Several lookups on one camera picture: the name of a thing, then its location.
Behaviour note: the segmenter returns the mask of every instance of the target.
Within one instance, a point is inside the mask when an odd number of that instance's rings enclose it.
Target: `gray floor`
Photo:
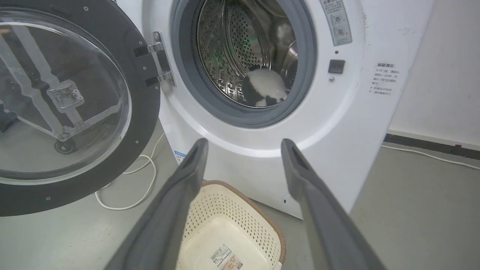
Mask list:
[[[159,126],[147,154],[160,134]],[[154,192],[176,167],[166,140],[158,150]],[[147,167],[122,175],[101,191],[104,202],[116,207],[134,203],[148,187],[151,173]],[[391,270],[480,269],[479,190],[480,171],[381,149],[351,216]],[[43,213],[0,218],[0,269],[103,269],[148,202],[110,211],[91,195]],[[263,208],[287,241],[283,270],[313,269],[302,221]]]

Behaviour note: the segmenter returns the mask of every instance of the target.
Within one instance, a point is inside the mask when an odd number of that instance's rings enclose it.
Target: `cream laundry basket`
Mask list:
[[[279,270],[285,254],[282,232],[255,203],[205,181],[190,204],[177,270]]]

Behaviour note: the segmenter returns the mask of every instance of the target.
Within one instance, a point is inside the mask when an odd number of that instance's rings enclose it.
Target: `instruction label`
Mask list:
[[[395,64],[377,63],[369,93],[391,96],[395,92],[399,77],[400,71],[395,67]]]
[[[183,159],[186,157],[186,155],[183,154],[183,153],[180,153],[178,151],[174,151],[174,152],[175,152],[175,158],[177,159],[177,162],[180,165],[180,163],[183,161]]]
[[[330,25],[333,45],[342,45],[352,42],[350,24],[342,0],[320,0]]]
[[[210,259],[219,270],[234,270],[240,269],[243,266],[243,263],[240,262],[237,255],[235,255],[226,244],[220,246]]]

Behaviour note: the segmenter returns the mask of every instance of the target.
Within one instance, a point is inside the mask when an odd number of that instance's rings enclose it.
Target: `stainless steel drum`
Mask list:
[[[289,45],[295,35],[279,8],[275,0],[206,0],[203,4],[196,37],[201,64],[213,85],[239,104],[246,103],[241,83],[251,68],[272,69],[288,89],[293,84],[297,55],[289,53]],[[286,65],[295,70],[286,72]]]

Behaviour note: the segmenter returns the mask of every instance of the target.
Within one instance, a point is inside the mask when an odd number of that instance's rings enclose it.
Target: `barcode sticker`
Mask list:
[[[219,270],[240,269],[243,266],[237,255],[226,244],[220,246],[210,259]]]

